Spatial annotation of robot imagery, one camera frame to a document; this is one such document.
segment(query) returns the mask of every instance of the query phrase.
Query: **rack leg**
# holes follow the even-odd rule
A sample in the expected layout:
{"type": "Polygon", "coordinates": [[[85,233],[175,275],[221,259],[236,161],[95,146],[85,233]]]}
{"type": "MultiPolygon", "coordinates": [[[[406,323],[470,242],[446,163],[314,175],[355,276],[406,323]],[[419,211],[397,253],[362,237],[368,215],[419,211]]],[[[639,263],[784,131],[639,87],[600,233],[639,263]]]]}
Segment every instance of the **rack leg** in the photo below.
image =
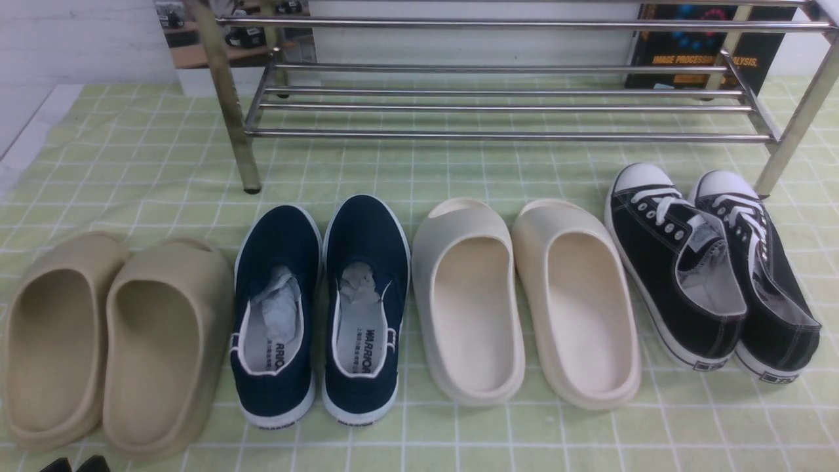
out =
{"type": "MultiPolygon", "coordinates": [[[[749,5],[741,5],[734,11],[732,21],[748,21],[748,16],[752,14],[752,7],[749,5]]],[[[722,41],[722,50],[726,50],[732,55],[737,52],[737,43],[740,42],[739,32],[726,33],[725,40],[722,41]]],[[[726,61],[722,54],[717,55],[717,60],[714,61],[714,66],[723,66],[726,61]]],[[[722,84],[722,74],[716,73],[708,76],[708,82],[705,84],[707,90],[719,90],[722,84]]]]}
{"type": "Polygon", "coordinates": [[[244,117],[239,106],[236,86],[233,83],[230,63],[227,61],[227,47],[221,36],[221,28],[216,23],[216,14],[213,13],[209,0],[194,0],[192,13],[198,23],[201,43],[204,45],[213,85],[216,86],[221,115],[224,117],[224,124],[230,135],[233,156],[236,158],[242,185],[247,193],[259,193],[262,190],[262,183],[259,181],[259,171],[253,159],[250,140],[245,134],[244,117]]]}
{"type": "MultiPolygon", "coordinates": [[[[259,2],[259,12],[265,16],[272,16],[276,13],[274,12],[274,8],[276,7],[275,0],[260,0],[259,2]]],[[[283,51],[282,51],[282,43],[283,38],[279,28],[274,27],[267,27],[265,28],[265,43],[268,47],[274,52],[275,57],[277,58],[277,62],[282,62],[283,60],[283,51]]],[[[274,72],[274,85],[277,86],[287,86],[289,85],[289,76],[288,72],[285,69],[278,69],[274,72]]],[[[278,95],[280,98],[288,98],[288,95],[278,95]]]]}
{"type": "Polygon", "coordinates": [[[774,149],[770,149],[772,154],[769,156],[769,162],[760,172],[758,183],[754,188],[762,198],[768,197],[775,184],[778,183],[778,179],[789,164],[807,129],[813,123],[813,118],[819,112],[821,104],[827,99],[837,78],[839,78],[839,36],[831,39],[831,47],[827,50],[825,59],[804,92],[792,118],[789,119],[780,141],[774,149]]]}

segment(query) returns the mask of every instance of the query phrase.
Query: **grid pattern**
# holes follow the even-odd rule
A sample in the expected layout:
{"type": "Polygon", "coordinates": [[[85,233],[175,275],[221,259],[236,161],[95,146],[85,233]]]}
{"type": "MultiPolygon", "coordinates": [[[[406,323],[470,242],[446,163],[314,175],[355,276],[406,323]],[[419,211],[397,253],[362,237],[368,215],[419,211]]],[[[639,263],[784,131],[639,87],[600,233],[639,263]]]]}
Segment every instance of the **grid pattern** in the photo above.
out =
{"type": "MultiPolygon", "coordinates": [[[[576,87],[577,81],[592,79],[573,80],[560,85],[576,87]]],[[[766,84],[762,97],[777,121],[789,118],[807,83],[776,79],[766,84]]],[[[263,125],[285,125],[289,116],[266,115],[263,125]]],[[[651,114],[298,113],[294,126],[751,132],[741,116],[651,114]]],[[[371,427],[343,427],[319,401],[290,429],[264,432],[249,427],[238,409],[225,361],[206,428],[183,454],[163,462],[130,463],[108,448],[101,430],[59,450],[28,454],[10,443],[0,425],[0,469],[40,470],[60,456],[77,466],[92,454],[105,454],[113,470],[137,471],[836,470],[837,131],[839,93],[825,103],[768,200],[811,307],[825,325],[809,371],[791,385],[758,383],[734,362],[710,374],[676,367],[660,347],[649,315],[634,293],[644,364],[641,389],[613,412],[583,411],[557,399],[542,376],[529,310],[519,290],[527,354],[524,385],[505,406],[458,408],[429,376],[411,301],[400,344],[398,401],[371,427]]],[[[257,196],[241,190],[215,98],[183,97],[176,85],[86,87],[22,181],[0,202],[0,310],[8,308],[17,278],[35,257],[88,230],[121,234],[132,250],[171,234],[205,238],[232,261],[258,216],[281,203],[305,207],[323,230],[341,200],[359,192],[373,193],[388,202],[411,236],[428,211],[448,197],[484,199],[508,223],[528,200],[541,197],[564,198],[600,217],[612,178],[628,163],[645,160],[660,165],[687,193],[710,169],[734,170],[753,181],[767,157],[762,146],[721,144],[258,139],[253,148],[265,184],[257,196]]],[[[321,294],[315,321],[320,329],[315,336],[315,365],[322,365],[325,299],[321,294]]]]}

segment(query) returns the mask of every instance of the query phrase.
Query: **cream slide sandal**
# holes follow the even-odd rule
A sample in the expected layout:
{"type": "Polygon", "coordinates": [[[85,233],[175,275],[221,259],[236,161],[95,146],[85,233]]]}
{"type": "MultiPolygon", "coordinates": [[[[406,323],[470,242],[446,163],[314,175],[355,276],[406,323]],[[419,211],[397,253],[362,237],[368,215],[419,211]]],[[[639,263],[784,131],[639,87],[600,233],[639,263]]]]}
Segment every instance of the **cream slide sandal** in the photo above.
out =
{"type": "Polygon", "coordinates": [[[161,458],[201,432],[233,322],[218,249],[175,238],[131,258],[107,298],[102,426],[129,457],[161,458]]]}
{"type": "Polygon", "coordinates": [[[635,396],[638,336],[623,266],[603,224],[571,203],[537,200],[516,218],[513,247],[539,362],[556,394],[589,410],[635,396]]]}
{"type": "Polygon", "coordinates": [[[473,198],[442,202],[414,236],[414,294],[431,377],[453,401],[486,406],[524,380],[513,245],[473,198]]]}
{"type": "Polygon", "coordinates": [[[105,298],[128,258],[107,233],[86,233],[39,257],[6,320],[3,410],[12,439],[51,449],[102,417],[105,298]]]}

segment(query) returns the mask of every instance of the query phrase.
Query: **low-top sneaker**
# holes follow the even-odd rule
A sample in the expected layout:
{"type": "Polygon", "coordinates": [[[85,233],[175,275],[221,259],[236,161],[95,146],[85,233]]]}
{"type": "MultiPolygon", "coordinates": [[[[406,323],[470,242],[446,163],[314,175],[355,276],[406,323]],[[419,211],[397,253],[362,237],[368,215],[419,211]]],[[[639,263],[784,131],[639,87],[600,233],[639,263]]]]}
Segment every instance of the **low-top sneaker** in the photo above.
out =
{"type": "Polygon", "coordinates": [[[737,358],[760,380],[787,384],[819,346],[821,325],[807,307],[766,207],[742,177],[713,170],[690,196],[728,235],[729,254],[748,304],[737,358]]]}
{"type": "Polygon", "coordinates": [[[323,402],[338,422],[368,425],[396,399],[408,240],[387,205],[356,195],[329,223],[324,254],[329,313],[323,402]]]}
{"type": "Polygon", "coordinates": [[[722,367],[746,316],[722,222],[639,163],[615,178],[606,226],[668,355],[693,370],[722,367]]]}
{"type": "Polygon", "coordinates": [[[245,418],[262,429],[298,422],[315,400],[310,364],[320,231],[304,209],[276,207],[236,258],[230,365],[245,418]]]}

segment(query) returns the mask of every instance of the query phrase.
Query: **white slide sandal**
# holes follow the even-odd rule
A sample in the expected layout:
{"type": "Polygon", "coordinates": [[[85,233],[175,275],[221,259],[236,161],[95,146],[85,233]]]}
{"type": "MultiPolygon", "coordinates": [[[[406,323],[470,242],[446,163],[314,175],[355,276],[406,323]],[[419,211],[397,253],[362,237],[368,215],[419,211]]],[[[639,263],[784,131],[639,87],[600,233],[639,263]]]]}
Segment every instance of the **white slide sandal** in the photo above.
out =
{"type": "Polygon", "coordinates": [[[513,244],[473,198],[442,202],[414,236],[414,294],[431,377],[464,406],[509,400],[524,380],[513,244]]]}
{"type": "Polygon", "coordinates": [[[626,276],[603,224],[582,208],[544,199],[513,225],[516,269],[550,386],[589,410],[638,391],[641,363],[626,276]]]}

